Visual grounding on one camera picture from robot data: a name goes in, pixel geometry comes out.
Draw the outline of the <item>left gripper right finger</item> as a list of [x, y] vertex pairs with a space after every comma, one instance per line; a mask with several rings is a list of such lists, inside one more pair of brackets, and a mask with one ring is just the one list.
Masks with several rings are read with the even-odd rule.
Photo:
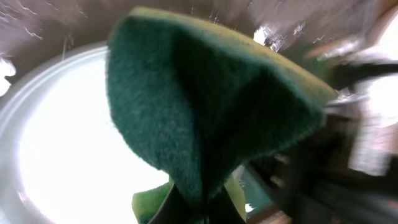
[[222, 187], [220, 192], [208, 202], [207, 215], [209, 224], [246, 223], [238, 213], [225, 187]]

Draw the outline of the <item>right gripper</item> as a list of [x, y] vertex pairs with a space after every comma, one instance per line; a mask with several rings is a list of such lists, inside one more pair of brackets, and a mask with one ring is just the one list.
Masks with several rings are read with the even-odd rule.
[[397, 223], [397, 63], [340, 65], [321, 126], [249, 161], [293, 223]]

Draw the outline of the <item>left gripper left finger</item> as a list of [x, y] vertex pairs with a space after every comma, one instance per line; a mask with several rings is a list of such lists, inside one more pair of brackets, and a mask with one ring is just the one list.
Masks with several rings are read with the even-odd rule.
[[185, 224], [191, 215], [190, 206], [173, 184], [162, 205], [148, 224]]

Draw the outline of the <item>green and yellow sponge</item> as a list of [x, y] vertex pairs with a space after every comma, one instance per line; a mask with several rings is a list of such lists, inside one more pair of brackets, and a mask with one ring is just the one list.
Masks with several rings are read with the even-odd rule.
[[332, 87], [227, 27], [134, 8], [109, 38], [111, 119], [130, 149], [165, 171], [208, 223], [208, 202], [250, 159], [317, 130]]

